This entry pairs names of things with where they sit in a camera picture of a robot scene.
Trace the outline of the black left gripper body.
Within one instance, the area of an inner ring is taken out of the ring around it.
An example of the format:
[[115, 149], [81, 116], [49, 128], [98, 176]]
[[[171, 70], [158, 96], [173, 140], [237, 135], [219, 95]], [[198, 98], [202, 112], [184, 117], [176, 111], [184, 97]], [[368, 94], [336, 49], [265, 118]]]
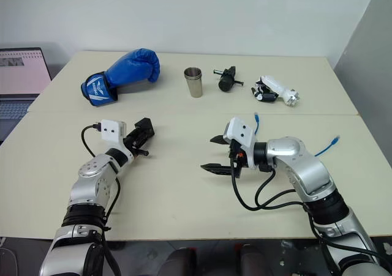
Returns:
[[149, 139], [138, 139], [136, 137], [136, 130], [133, 129], [124, 139], [125, 147], [130, 150], [132, 155], [134, 155], [134, 149], [142, 149], [141, 147], [148, 141]]

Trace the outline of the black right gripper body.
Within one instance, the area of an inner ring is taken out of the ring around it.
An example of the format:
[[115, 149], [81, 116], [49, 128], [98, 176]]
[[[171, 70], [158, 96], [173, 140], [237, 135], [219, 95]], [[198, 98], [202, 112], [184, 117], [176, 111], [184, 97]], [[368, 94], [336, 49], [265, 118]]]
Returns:
[[246, 155], [236, 140], [230, 142], [229, 159], [229, 174], [232, 178], [240, 178], [241, 171], [246, 166]]

